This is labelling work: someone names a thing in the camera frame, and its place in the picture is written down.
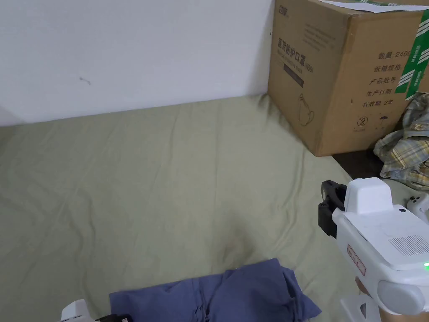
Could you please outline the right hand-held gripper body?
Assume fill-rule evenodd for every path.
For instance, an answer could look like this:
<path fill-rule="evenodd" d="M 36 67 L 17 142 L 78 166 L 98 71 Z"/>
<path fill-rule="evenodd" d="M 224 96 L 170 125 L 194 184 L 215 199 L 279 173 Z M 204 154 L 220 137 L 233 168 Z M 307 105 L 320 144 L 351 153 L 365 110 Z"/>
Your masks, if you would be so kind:
<path fill-rule="evenodd" d="M 336 239 L 364 293 L 340 301 L 348 322 L 380 322 L 379 307 L 395 315 L 429 310 L 428 195 L 395 205 L 380 179 L 346 185 L 344 210 L 318 206 L 319 227 Z"/>

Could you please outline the person's right hand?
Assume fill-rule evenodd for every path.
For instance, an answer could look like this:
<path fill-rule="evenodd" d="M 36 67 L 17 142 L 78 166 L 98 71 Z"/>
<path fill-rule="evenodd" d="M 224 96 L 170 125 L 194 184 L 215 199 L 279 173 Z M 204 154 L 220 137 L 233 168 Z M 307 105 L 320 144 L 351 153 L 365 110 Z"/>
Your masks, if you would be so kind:
<path fill-rule="evenodd" d="M 362 284 L 362 282 L 358 278 L 355 278 L 355 282 L 356 282 L 359 290 L 370 297 L 369 292 L 367 291 L 365 286 Z M 423 312 L 419 315 L 411 315 L 411 316 L 409 316 L 409 315 L 395 315 L 395 314 L 391 314 L 391 313 L 383 310 L 383 308 L 379 307 L 379 314 L 380 314 L 380 320 L 382 322 L 428 322 L 429 321 L 429 313 L 428 312 Z"/>

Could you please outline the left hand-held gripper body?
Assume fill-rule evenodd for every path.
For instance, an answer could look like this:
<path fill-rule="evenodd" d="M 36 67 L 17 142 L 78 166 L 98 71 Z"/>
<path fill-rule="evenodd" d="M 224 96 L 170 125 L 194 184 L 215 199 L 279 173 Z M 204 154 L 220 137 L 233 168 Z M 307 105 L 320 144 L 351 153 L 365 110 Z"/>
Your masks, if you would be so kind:
<path fill-rule="evenodd" d="M 87 303 L 84 299 L 76 300 L 67 305 L 61 312 L 61 322 L 91 322 Z"/>

